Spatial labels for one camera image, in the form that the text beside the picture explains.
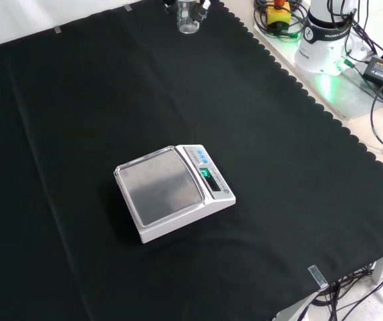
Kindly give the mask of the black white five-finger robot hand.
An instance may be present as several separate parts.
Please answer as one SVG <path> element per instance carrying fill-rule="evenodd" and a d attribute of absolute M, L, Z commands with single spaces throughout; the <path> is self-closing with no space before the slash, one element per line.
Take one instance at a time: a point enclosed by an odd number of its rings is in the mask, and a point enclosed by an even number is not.
<path fill-rule="evenodd" d="M 191 18 L 193 21 L 202 22 L 206 17 L 211 6 L 209 0 L 206 1 L 177 1 L 163 0 L 163 5 L 169 13 L 177 13 L 180 19 Z"/>

